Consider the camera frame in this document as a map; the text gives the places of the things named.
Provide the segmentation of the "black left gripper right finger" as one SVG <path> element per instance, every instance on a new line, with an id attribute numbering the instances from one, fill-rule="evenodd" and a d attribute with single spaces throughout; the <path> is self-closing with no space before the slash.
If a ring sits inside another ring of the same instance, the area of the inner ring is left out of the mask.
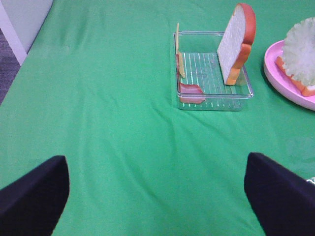
<path id="1" fill-rule="evenodd" d="M 315 186 L 262 153 L 248 155 L 244 191 L 267 236 L 315 234 Z"/>

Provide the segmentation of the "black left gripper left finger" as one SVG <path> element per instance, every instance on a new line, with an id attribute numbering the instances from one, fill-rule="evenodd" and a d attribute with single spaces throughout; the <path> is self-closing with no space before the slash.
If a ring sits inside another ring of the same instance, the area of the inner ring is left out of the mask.
<path id="1" fill-rule="evenodd" d="M 70 191 L 65 156 L 54 156 L 0 191 L 2 236 L 50 236 Z"/>

